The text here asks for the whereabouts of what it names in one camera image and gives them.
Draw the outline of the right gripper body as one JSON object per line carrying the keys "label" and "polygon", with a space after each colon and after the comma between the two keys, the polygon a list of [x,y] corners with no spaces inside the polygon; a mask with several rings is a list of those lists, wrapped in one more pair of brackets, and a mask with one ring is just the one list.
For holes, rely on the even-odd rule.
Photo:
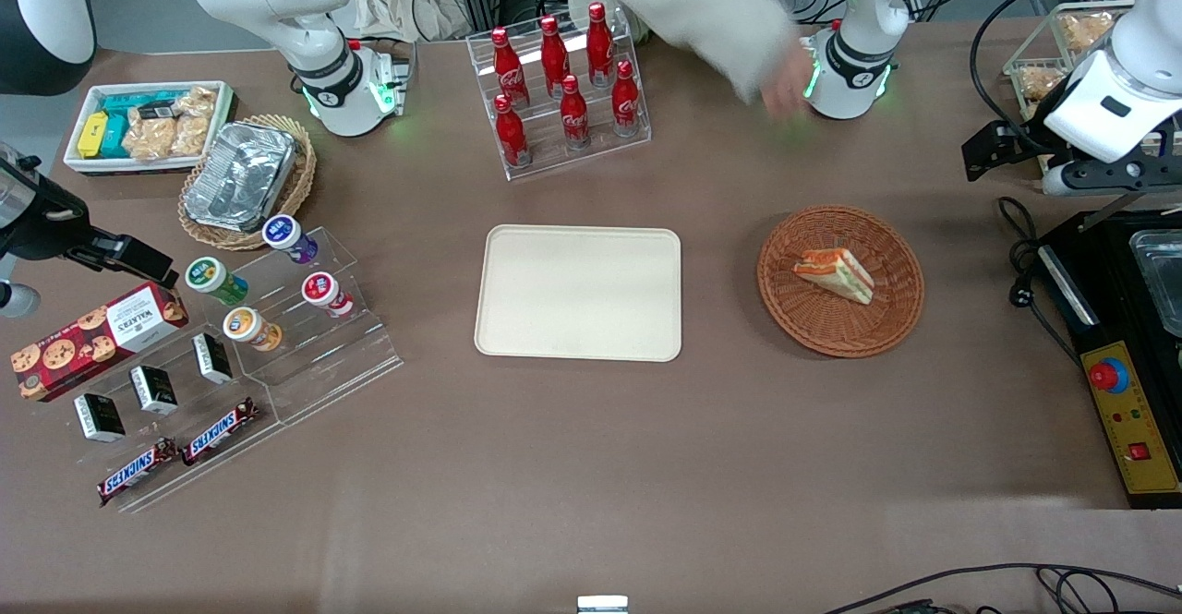
{"label": "right gripper body", "polygon": [[39,172],[41,160],[1,144],[4,256],[22,260],[65,258],[92,264],[89,207]]}

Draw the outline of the person's bare hand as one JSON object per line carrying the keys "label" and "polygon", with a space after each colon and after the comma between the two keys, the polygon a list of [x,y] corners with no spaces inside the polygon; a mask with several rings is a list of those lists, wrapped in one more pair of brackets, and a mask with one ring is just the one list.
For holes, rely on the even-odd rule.
{"label": "person's bare hand", "polygon": [[803,96],[814,75],[814,59],[798,43],[790,43],[765,76],[761,97],[772,119],[785,121],[807,106]]}

